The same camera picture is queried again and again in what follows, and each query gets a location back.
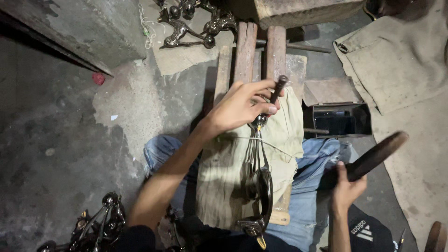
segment concrete floor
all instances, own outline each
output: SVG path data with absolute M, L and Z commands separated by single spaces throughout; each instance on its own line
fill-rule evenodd
M 306 42 L 332 41 L 370 22 L 349 19 L 304 27 Z M 91 72 L 57 57 L 0 38 L 0 249 L 35 251 L 43 242 L 69 241 L 76 216 L 100 208 L 104 194 L 132 205 L 145 177 L 143 144 L 158 134 L 184 140 L 213 93 L 217 61 L 161 76 L 152 51 L 143 64 L 116 69 L 96 86 Z M 308 57 L 307 79 L 342 77 L 336 54 L 288 49 Z M 110 116 L 118 115 L 111 121 Z M 343 139 L 364 153 L 372 137 Z M 384 165 L 369 175 L 356 205 L 379 219 L 398 240 L 408 223 Z M 417 251 L 408 232 L 405 250 Z

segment beige canvas cloth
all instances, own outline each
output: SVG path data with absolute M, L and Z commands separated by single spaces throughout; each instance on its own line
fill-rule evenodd
M 381 114 L 447 89 L 444 0 L 412 22 L 382 17 L 336 42 Z
M 445 8 L 437 0 L 413 22 L 382 17 L 335 43 L 345 73 L 369 104 L 375 140 L 397 130 L 410 136 L 384 164 L 419 251 L 434 221 L 448 223 Z
M 294 157 L 303 155 L 302 107 L 292 87 L 280 97 L 281 110 L 268 119 L 262 128 L 267 142 Z M 223 229 L 235 229 L 235 222 L 254 215 L 254 201 L 244 198 L 243 182 L 248 169 L 249 139 L 251 129 L 247 125 L 226 132 L 215 139 L 202 153 L 196 188 L 197 215 L 205 225 Z M 292 183 L 297 162 L 283 152 L 264 144 L 271 166 L 274 202 Z

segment wooden plank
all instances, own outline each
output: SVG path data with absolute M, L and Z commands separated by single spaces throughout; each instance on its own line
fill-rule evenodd
M 218 60 L 218 76 L 216 77 L 213 107 L 215 107 L 222 100 L 222 98 L 228 91 L 231 67 L 232 47 L 223 46 L 220 49 L 220 56 Z
M 303 87 L 305 85 L 305 73 L 307 57 L 300 55 L 286 55 L 286 76 L 289 77 L 288 85 L 294 90 L 294 94 L 300 103 L 303 99 Z
M 278 80 L 286 74 L 286 29 L 270 26 L 267 30 L 266 78 Z
M 257 28 L 254 23 L 239 22 L 234 82 L 249 83 L 252 81 Z
M 258 19 L 261 29 L 265 30 L 270 26 L 293 28 L 345 19 L 358 12 L 365 1 L 254 0 L 254 3 L 258 14 L 254 20 Z
M 272 211 L 269 223 L 286 226 L 289 224 L 291 216 L 288 212 Z
M 280 197 L 279 201 L 272 207 L 269 223 L 286 226 L 289 224 L 289 201 L 291 200 L 292 185 L 289 185 Z
M 361 95 L 351 77 L 330 78 L 328 80 L 307 80 L 305 82 L 305 104 L 309 107 L 317 103 L 338 103 L 362 101 Z
M 252 72 L 252 82 L 261 80 L 261 51 L 256 50 L 254 55 L 254 70 Z

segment red object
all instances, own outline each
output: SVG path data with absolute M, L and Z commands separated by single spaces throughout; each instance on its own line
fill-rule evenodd
M 106 78 L 103 76 L 102 73 L 93 73 L 92 74 L 93 82 L 95 82 L 96 85 L 101 86 Z

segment blue jeans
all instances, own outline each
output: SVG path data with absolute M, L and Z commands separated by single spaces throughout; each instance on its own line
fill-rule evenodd
M 149 174 L 155 173 L 165 161 L 181 146 L 176 138 L 160 135 L 152 138 L 143 150 Z M 315 251 L 316 244 L 328 226 L 327 206 L 325 210 L 318 209 L 318 193 L 316 189 L 325 169 L 331 168 L 340 158 L 341 153 L 347 161 L 357 159 L 350 144 L 340 143 L 336 139 L 305 139 L 303 140 L 304 155 L 296 159 L 298 169 L 292 184 L 289 214 L 289 225 L 281 226 L 269 224 L 266 232 L 282 238 L 289 245 L 293 245 L 303 252 Z M 198 175 L 199 158 L 190 166 L 188 174 L 176 190 L 171 206 L 179 219 L 196 218 L 194 223 L 200 222 L 195 216 L 196 181 Z M 196 228 L 210 230 L 208 226 Z

